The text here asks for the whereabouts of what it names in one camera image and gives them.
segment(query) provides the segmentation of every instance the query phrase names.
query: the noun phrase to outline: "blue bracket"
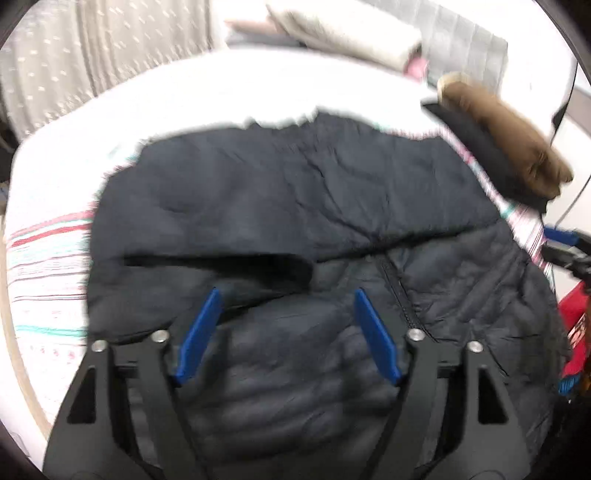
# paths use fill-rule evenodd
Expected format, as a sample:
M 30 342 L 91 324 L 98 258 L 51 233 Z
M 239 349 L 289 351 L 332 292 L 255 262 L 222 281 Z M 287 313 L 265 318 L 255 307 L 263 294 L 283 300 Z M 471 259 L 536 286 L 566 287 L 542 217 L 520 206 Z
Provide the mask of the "blue bracket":
M 355 320 L 361 327 L 378 371 L 397 384 L 402 377 L 397 364 L 397 349 L 378 313 L 361 289 L 355 291 Z
M 572 389 L 579 384 L 581 380 L 581 374 L 569 375 L 563 378 L 558 384 L 558 393 L 563 397 L 566 397 Z
M 544 235 L 548 240 L 558 242 L 569 247 L 576 247 L 579 241 L 579 235 L 572 230 L 558 230 L 549 226 L 544 227 Z
M 178 352 L 178 367 L 174 379 L 183 385 L 195 375 L 207 344 L 216 329 L 217 321 L 222 314 L 222 296 L 214 288 L 203 304 L 199 315 L 191 325 L 189 333 L 180 346 Z

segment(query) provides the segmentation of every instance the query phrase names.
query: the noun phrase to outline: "screw head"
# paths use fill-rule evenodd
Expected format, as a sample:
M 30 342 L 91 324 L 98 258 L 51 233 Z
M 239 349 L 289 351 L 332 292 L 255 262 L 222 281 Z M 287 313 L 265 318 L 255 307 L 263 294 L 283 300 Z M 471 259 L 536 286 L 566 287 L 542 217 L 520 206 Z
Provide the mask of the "screw head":
M 170 334 L 166 330 L 156 330 L 152 335 L 150 335 L 152 341 L 156 343 L 165 342 L 169 337 Z
M 413 342 L 420 342 L 425 339 L 425 332 L 418 328 L 411 328 L 407 335 Z
M 468 350 L 474 353 L 481 353 L 484 350 L 484 347 L 480 342 L 474 340 L 472 342 L 468 342 Z
M 96 340 L 92 343 L 90 349 L 93 352 L 104 352 L 107 350 L 107 341 L 106 340 Z

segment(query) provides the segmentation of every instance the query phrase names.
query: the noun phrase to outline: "black puffer jacket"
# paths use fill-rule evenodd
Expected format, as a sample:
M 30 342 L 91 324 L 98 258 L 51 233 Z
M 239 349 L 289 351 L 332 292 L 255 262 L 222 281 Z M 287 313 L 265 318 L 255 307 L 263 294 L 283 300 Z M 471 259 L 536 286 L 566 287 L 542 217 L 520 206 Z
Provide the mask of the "black puffer jacket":
M 441 138 L 321 114 L 160 141 L 109 179 L 90 252 L 91 339 L 166 327 L 222 291 L 226 313 L 180 390 L 220 479 L 359 475 L 397 389 L 353 320 L 358 287 L 440 342 L 488 345 L 532 455 L 544 439 L 568 354 L 554 296 Z

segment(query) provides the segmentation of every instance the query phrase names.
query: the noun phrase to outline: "white bed sheet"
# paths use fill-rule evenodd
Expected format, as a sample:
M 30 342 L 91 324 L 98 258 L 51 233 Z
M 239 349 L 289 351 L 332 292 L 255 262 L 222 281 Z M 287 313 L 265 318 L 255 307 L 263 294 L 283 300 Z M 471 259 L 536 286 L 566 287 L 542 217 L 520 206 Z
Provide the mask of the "white bed sheet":
M 517 225 L 520 243 L 537 251 L 539 216 L 486 184 L 473 157 L 421 110 L 429 96 L 426 86 L 359 61 L 305 50 L 229 50 L 145 72 L 27 139 L 14 161 L 6 214 L 8 292 L 21 355 L 48 419 L 85 349 L 96 199 L 109 173 L 136 159 L 142 139 L 252 120 L 280 126 L 312 118 L 317 108 L 387 131 L 441 134 L 472 162 L 501 214 Z

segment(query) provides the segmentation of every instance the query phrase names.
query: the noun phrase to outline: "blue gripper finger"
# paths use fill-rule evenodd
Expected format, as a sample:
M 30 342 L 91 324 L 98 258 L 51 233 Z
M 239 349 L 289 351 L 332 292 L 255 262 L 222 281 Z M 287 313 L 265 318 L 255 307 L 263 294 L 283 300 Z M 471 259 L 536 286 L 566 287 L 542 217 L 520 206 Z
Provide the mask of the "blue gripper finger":
M 398 383 L 402 375 L 397 365 L 396 344 L 361 289 L 355 291 L 355 320 L 361 327 L 379 372 L 393 384 Z
M 219 290 L 214 288 L 180 346 L 178 367 L 174 374 L 174 379 L 179 385 L 183 385 L 195 375 L 221 314 L 222 296 Z

